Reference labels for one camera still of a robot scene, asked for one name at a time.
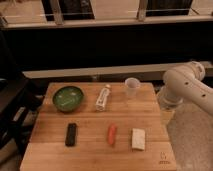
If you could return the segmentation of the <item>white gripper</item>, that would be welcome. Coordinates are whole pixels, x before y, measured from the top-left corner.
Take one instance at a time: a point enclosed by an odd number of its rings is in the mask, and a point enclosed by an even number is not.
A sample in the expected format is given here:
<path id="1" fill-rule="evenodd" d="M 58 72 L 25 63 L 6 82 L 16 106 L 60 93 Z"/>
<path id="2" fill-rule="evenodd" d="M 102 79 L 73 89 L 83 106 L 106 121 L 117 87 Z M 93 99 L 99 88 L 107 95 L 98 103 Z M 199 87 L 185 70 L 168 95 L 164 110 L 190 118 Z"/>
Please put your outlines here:
<path id="1" fill-rule="evenodd" d="M 163 86 L 157 93 L 157 101 L 161 108 L 176 108 L 183 102 L 183 99 Z"/>

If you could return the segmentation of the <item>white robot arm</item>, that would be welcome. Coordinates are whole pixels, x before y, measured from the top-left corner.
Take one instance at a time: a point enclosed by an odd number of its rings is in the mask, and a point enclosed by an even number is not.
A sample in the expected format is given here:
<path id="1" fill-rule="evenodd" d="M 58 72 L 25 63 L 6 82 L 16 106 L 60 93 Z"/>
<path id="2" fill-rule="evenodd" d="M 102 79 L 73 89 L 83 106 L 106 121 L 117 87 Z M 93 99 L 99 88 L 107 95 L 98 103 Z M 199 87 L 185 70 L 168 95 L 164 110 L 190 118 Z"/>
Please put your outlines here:
<path id="1" fill-rule="evenodd" d="M 202 82 L 205 68 L 191 61 L 172 67 L 163 74 L 164 86 L 157 94 L 161 109 L 174 109 L 187 99 L 213 117 L 213 88 Z"/>

